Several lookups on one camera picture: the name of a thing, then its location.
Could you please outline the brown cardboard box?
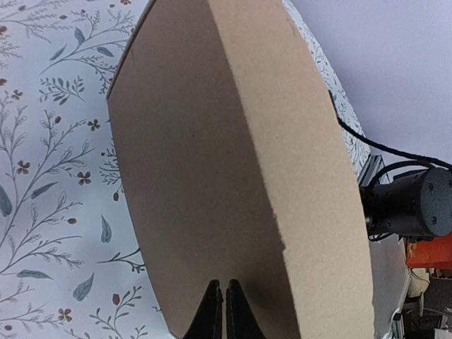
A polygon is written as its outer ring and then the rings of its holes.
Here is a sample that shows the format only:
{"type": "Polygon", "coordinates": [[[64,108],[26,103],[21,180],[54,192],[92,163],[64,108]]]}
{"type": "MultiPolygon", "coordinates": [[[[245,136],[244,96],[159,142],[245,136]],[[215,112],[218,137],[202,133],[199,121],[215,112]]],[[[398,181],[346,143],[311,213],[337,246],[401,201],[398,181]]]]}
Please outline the brown cardboard box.
{"type": "Polygon", "coordinates": [[[169,332],[238,280],[267,338],[372,338],[357,178],[281,1],[151,1],[108,95],[126,201],[169,332]]]}

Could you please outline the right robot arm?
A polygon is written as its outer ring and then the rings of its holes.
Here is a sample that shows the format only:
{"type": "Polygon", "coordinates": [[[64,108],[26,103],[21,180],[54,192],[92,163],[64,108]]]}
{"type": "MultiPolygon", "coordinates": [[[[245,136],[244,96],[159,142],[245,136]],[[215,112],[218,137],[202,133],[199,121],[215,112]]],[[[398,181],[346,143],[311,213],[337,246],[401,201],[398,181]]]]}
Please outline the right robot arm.
{"type": "Polygon", "coordinates": [[[408,171],[388,184],[379,178],[391,170],[377,172],[359,189],[371,241],[393,234],[410,242],[431,241],[451,233],[451,171],[428,167],[408,171]]]}

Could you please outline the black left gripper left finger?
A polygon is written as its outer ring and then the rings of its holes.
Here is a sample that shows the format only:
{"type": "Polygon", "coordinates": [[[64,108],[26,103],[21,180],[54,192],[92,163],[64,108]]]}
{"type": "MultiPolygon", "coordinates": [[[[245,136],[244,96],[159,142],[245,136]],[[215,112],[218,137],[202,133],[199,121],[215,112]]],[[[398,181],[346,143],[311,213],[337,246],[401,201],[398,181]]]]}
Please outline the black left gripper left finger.
{"type": "Polygon", "coordinates": [[[221,339],[222,291],[219,280],[211,280],[183,339],[221,339]]]}

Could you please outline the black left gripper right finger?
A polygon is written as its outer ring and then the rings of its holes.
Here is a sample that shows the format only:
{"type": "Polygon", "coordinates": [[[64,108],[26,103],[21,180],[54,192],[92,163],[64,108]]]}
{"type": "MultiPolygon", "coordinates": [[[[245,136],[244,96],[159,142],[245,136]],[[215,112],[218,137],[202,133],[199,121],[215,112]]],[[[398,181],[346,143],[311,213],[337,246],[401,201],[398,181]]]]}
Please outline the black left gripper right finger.
{"type": "Polygon", "coordinates": [[[226,322],[228,339],[266,339],[237,279],[227,288],[226,322]]]}

